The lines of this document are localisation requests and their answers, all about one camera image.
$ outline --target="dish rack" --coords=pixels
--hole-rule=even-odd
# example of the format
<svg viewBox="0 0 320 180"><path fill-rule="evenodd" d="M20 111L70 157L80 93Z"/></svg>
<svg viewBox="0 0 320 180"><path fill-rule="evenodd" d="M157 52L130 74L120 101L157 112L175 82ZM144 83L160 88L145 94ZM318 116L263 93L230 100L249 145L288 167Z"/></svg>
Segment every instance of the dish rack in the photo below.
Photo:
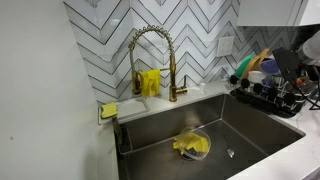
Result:
<svg viewBox="0 0 320 180"><path fill-rule="evenodd" d="M248 88L243 88L239 84L231 85L234 89L230 94L238 101L264 111L267 114L290 118L300 112L306 104L306 100L300 92L294 89L292 85L281 76L272 76L269 80L274 83L272 85L263 83L262 91L259 94L253 91L254 83L250 83ZM276 92L272 97L270 95L271 89L273 92ZM312 81L309 81L302 86L300 90L303 91L304 96L309 97L310 94L316 90L316 85ZM289 93L294 95L293 100L290 99L292 96L285 97L286 94Z"/></svg>

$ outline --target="backsplash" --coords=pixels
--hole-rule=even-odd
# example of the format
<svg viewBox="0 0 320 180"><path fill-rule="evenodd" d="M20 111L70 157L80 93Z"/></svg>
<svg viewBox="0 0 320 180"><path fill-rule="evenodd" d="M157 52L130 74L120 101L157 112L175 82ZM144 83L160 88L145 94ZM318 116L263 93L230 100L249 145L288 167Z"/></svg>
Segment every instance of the backsplash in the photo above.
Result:
<svg viewBox="0 0 320 180"><path fill-rule="evenodd" d="M174 42L176 82L196 86L234 73L248 54L265 47L289 47L292 27L239 27L239 0L101 0L96 8L85 0L65 0L65 7L97 101L131 97L128 44L147 25L166 29ZM233 54L216 57L218 39L235 36ZM138 70L169 67L166 41L146 33L134 50ZM170 84L161 72L161 93Z"/></svg>

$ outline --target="pull-down faucet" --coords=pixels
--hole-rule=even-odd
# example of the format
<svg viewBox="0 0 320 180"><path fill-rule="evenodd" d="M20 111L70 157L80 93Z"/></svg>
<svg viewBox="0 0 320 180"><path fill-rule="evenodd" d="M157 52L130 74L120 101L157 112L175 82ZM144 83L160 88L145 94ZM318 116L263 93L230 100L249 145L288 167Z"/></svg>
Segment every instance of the pull-down faucet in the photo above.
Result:
<svg viewBox="0 0 320 180"><path fill-rule="evenodd" d="M166 30L164 30L162 27L159 27L159 26L143 27L143 29L140 29L138 32L136 32L135 36L133 37L133 40L129 44L130 62L131 62L131 68L132 68L132 85L133 85L132 93L133 94L140 94L141 93L140 81L138 78L139 72L137 72L134 68L133 50L135 48L135 44L136 44L137 40L139 39L139 37L149 31L154 31L160 37L166 38L166 40L169 44L170 67L165 68L165 69L161 69L161 70L170 70L169 101L175 102L175 101L177 101L177 94L185 93L188 91L187 87L186 87L186 77L184 79L184 86L177 88L176 87L176 62L175 62L173 45L172 45L172 38L170 37L169 33Z"/></svg>

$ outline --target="undermount sink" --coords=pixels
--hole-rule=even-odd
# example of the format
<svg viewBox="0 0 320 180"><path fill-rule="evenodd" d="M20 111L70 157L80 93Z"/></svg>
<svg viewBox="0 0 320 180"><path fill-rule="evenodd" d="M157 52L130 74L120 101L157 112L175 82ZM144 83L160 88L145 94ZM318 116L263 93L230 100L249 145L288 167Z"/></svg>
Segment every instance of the undermount sink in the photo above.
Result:
<svg viewBox="0 0 320 180"><path fill-rule="evenodd" d="M225 94L120 126L132 145L125 153L118 148L121 180L227 179L305 136ZM173 138L187 126L201 128L211 139L201 161L186 161L172 148Z"/></svg>

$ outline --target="black dish rack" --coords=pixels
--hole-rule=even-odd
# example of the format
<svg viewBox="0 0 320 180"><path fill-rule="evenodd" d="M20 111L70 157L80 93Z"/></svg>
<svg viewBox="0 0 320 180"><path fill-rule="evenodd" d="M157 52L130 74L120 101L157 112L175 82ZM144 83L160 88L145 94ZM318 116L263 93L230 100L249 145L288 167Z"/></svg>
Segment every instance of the black dish rack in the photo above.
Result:
<svg viewBox="0 0 320 180"><path fill-rule="evenodd" d="M306 104L305 98L294 89L290 89L290 83L285 81L282 77L276 77L278 83L268 86L263 85L262 92L257 94L252 91L252 83L249 88L242 88L239 85L233 85L234 90L230 94L235 97L239 102L250 105L255 109L263 111L267 114L274 114L283 118L291 118L299 113L302 107ZM270 97L268 91L276 88L276 95ZM311 81L305 85L304 95L309 96L313 90L316 89L316 85ZM295 95L295 99L290 104L285 101L285 95L292 93Z"/></svg>

